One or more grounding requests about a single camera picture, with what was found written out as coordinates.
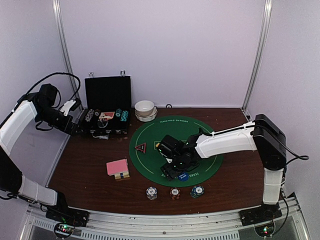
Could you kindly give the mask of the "blue small blind button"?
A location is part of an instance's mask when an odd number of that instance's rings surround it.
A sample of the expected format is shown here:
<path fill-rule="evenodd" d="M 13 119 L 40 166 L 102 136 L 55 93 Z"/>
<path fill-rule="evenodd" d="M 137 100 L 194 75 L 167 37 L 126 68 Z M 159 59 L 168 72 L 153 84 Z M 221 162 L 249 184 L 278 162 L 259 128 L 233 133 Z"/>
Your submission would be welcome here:
<path fill-rule="evenodd" d="M 181 182 L 186 182 L 189 179 L 189 174 L 187 172 L 182 172 L 177 178 Z"/>

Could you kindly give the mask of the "dark blue green chip stack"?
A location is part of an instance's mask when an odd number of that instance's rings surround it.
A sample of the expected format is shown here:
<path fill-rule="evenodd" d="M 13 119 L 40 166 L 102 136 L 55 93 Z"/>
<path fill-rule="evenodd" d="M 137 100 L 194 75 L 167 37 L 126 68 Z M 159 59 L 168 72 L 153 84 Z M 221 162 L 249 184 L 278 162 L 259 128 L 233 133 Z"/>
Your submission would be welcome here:
<path fill-rule="evenodd" d="M 205 189 L 201 185 L 194 186 L 190 191 L 190 196 L 194 199 L 201 197 L 205 193 Z"/>

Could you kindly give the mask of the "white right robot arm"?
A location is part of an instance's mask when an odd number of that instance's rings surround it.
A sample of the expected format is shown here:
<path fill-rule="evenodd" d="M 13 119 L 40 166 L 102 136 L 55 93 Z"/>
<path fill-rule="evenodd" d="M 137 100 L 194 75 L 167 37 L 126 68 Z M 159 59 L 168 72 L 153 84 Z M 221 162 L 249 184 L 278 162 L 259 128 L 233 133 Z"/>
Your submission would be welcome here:
<path fill-rule="evenodd" d="M 202 128 L 186 142 L 170 135 L 156 145 L 156 150 L 166 159 L 161 171 L 172 180 L 203 159 L 220 154 L 257 151 L 264 168 L 263 205 L 256 210 L 259 220 L 268 220 L 279 201 L 284 169 L 287 164 L 286 136 L 264 114 L 253 121 L 222 131 L 205 132 Z"/>

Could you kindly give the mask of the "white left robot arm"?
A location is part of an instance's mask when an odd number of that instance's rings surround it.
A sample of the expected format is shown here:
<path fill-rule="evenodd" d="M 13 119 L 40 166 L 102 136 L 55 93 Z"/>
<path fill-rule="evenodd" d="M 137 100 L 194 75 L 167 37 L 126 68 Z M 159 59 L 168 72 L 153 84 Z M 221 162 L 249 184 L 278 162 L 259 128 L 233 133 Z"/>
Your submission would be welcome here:
<path fill-rule="evenodd" d="M 28 179 L 11 160 L 16 141 L 31 121 L 46 122 L 50 127 L 73 135 L 79 125 L 69 113 L 81 104 L 79 98 L 68 100 L 60 109 L 54 108 L 58 89 L 50 83 L 38 92 L 27 93 L 0 125 L 0 189 L 32 203 L 53 206 L 52 213 L 61 222 L 72 218 L 72 211 L 63 203 L 62 194 Z"/>

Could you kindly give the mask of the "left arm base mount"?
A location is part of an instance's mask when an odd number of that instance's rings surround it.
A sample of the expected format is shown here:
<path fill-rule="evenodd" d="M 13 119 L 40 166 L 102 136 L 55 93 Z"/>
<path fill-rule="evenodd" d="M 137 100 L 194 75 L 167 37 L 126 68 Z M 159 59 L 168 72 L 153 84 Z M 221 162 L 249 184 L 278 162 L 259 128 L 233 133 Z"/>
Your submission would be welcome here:
<path fill-rule="evenodd" d="M 86 227 L 89 212 L 69 207 L 65 195 L 57 192 L 57 202 L 54 206 L 45 205 L 45 217 L 74 227 Z"/>

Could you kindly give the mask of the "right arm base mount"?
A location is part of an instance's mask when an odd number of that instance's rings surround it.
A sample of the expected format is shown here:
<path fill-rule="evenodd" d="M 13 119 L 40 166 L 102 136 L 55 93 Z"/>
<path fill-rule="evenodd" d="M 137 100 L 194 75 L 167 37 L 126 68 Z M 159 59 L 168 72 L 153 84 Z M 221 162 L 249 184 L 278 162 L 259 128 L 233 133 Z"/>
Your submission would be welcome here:
<path fill-rule="evenodd" d="M 259 207 L 241 210 L 239 212 L 242 226 L 256 225 L 263 222 L 268 222 L 279 218 L 282 215 L 283 214 L 281 210 L 262 209 Z"/>

